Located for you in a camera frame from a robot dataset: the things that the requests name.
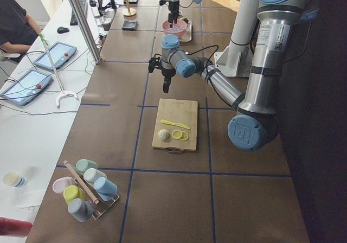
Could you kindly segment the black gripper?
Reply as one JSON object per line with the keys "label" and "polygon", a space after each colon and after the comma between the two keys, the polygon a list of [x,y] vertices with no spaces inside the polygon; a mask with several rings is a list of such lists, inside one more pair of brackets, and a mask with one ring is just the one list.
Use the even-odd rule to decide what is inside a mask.
{"label": "black gripper", "polygon": [[175,76],[175,69],[174,68],[168,69],[164,67],[162,65],[162,56],[160,54],[155,54],[154,57],[152,57],[149,60],[149,66],[148,66],[149,73],[153,73],[154,69],[160,70],[162,75],[164,76],[163,92],[168,93],[170,85],[171,85],[171,78]]}
{"label": "black gripper", "polygon": [[160,0],[159,5],[164,5],[165,3],[168,3],[169,11],[168,14],[168,23],[169,27],[172,28],[174,24],[177,23],[178,20],[178,13],[179,13],[179,0],[177,1],[171,1],[171,0]]}

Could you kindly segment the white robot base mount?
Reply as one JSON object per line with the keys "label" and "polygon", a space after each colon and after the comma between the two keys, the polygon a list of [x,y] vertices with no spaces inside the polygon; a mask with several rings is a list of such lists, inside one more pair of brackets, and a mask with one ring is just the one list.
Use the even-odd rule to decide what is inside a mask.
{"label": "white robot base mount", "polygon": [[259,0],[240,0],[230,43],[215,55],[216,67],[229,77],[248,77],[252,66],[249,44],[257,22]]}

